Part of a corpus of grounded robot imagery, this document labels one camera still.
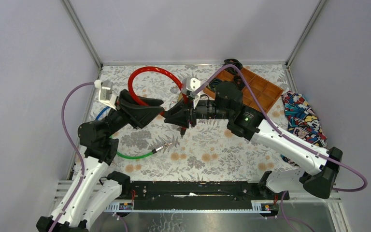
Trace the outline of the red cable lock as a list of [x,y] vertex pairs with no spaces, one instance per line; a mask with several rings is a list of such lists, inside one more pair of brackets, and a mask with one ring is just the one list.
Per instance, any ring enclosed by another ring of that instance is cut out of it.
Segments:
[[[165,65],[161,68],[174,74],[180,81],[192,77],[194,72],[185,65]],[[163,100],[162,107],[171,109],[175,102],[175,95],[170,93],[170,88],[177,86],[169,77],[158,72],[144,72],[137,75],[133,81],[133,90],[137,96]]]

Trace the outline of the green cable lock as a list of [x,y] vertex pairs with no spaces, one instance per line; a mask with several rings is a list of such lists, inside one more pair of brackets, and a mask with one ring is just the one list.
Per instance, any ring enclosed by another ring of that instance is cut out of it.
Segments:
[[174,136],[159,135],[157,138],[151,136],[123,135],[118,138],[111,135],[110,139],[118,139],[119,147],[117,155],[124,159],[138,160],[151,156],[161,150],[167,150],[171,145],[176,145],[178,139]]

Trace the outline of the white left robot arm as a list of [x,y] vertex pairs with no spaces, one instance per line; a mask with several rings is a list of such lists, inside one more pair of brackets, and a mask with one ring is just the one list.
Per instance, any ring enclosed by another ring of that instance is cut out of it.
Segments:
[[141,99],[146,105],[138,104],[124,89],[112,98],[112,106],[104,118],[79,126],[80,145],[86,148],[80,175],[51,215],[39,218],[38,231],[87,232],[114,199],[129,196],[130,177],[117,171],[107,176],[97,193],[93,190],[117,155],[119,140],[111,136],[126,125],[142,129],[164,111],[162,100]]

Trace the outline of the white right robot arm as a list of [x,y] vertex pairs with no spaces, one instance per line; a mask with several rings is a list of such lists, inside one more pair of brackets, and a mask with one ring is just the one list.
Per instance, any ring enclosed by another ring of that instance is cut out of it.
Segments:
[[216,87],[213,101],[180,101],[163,116],[165,123],[186,129],[194,127],[198,119],[227,120],[227,129],[232,134],[265,145],[299,165],[297,170],[265,172],[257,187],[264,199],[295,190],[304,190],[321,199],[331,195],[342,151],[312,145],[276,126],[260,111],[243,104],[243,93],[231,82]]

